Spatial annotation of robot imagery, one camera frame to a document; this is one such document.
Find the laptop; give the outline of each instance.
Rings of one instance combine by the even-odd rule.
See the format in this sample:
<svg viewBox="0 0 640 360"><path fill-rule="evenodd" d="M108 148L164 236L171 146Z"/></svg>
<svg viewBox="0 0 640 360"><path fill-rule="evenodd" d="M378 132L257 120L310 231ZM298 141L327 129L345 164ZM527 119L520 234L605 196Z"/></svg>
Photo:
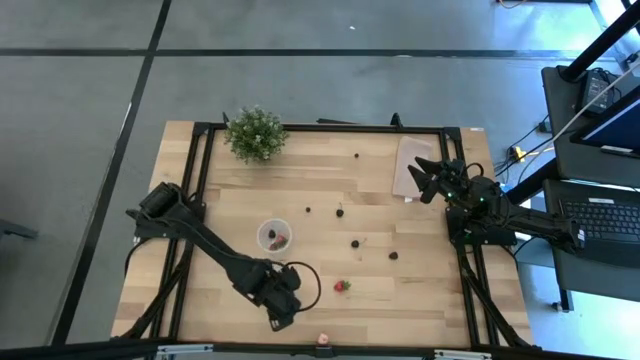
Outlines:
<svg viewBox="0 0 640 360"><path fill-rule="evenodd" d="M585 234L580 258L640 269L640 193L547 180L548 212L573 218Z"/></svg>
<svg viewBox="0 0 640 360"><path fill-rule="evenodd" d="M640 86L578 130L571 136L571 141L599 147L603 152L640 159Z"/></svg>

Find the white cable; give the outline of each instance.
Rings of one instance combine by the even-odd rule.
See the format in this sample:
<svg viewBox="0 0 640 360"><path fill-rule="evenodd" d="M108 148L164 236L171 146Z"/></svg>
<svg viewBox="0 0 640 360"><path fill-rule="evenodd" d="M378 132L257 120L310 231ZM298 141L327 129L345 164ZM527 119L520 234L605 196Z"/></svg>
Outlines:
<svg viewBox="0 0 640 360"><path fill-rule="evenodd" d="M633 65L633 67L631 67L629 70L627 70L624 74L622 74L620 77L618 77L617 79L615 79L611 84L609 84L609 86L607 86L606 88L604 88L604 90L602 90L598 95L596 95L596 97L594 97L593 99L591 99L591 101L589 101L589 103L587 105L585 105L582 109L580 109L580 111L578 111L578 113L571 119L569 120L569 122L567 123L567 125L565 125L562 129L560 129L560 131L558 131L558 133L551 138L551 140L548 140L546 142L551 142L551 145L553 145L553 143L558 140L558 138L560 136L562 136L562 134L564 134L565 131L567 131L567 129L569 128L569 126L571 126L571 124L573 124L574 121L576 121L580 115L582 115L583 112L585 112L585 110L587 110L594 102L596 102L596 100L598 100L598 98L600 96L602 96L603 94L606 94L609 92L609 90L611 88L613 88L618 81L622 80L625 78L625 76L629 75L635 68L638 67L638 65L640 65L640 61L638 61L635 65ZM522 181L522 176L524 175L525 171L527 171L527 169L529 168L529 165L531 165L531 163L533 163L538 156L540 156L545 150L549 149L550 147L548 146L547 148L541 150L540 152L538 152L533 159L531 159L531 161L529 161L529 163L524 167L524 169L522 169L522 172L520 173L520 177L518 178L518 184L520 184L520 181Z"/></svg>

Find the red strawberry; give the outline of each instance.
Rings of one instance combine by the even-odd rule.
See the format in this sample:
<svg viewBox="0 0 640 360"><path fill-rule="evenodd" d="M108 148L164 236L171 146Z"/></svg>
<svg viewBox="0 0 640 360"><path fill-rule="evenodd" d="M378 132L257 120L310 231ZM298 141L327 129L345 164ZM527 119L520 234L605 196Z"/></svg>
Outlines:
<svg viewBox="0 0 640 360"><path fill-rule="evenodd" d="M333 290L337 292L343 292L349 290L351 287L351 283L346 280L340 280L335 285L333 285Z"/></svg>

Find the laptop keyboard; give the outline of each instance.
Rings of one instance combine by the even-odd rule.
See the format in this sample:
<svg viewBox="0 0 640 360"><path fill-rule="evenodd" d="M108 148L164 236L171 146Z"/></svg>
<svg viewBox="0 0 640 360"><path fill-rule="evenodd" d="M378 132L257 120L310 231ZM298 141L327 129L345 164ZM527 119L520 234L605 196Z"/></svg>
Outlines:
<svg viewBox="0 0 640 360"><path fill-rule="evenodd" d="M561 200L563 213L571 216L587 239L640 243L640 204L602 204Z"/></svg>

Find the plastic bowl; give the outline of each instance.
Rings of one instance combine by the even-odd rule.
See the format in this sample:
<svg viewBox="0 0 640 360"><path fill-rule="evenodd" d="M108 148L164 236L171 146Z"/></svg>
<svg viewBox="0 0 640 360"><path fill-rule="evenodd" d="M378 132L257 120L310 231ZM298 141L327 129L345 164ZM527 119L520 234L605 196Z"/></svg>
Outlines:
<svg viewBox="0 0 640 360"><path fill-rule="evenodd" d="M269 231L273 230L276 233L276 237L269 238ZM270 248L278 240L279 237L284 237L286 243L278 249L271 250ZM257 233L258 246L271 258L281 258L286 253L291 242L293 241L293 232L291 227L286 221L282 219L269 219L260 225Z"/></svg>

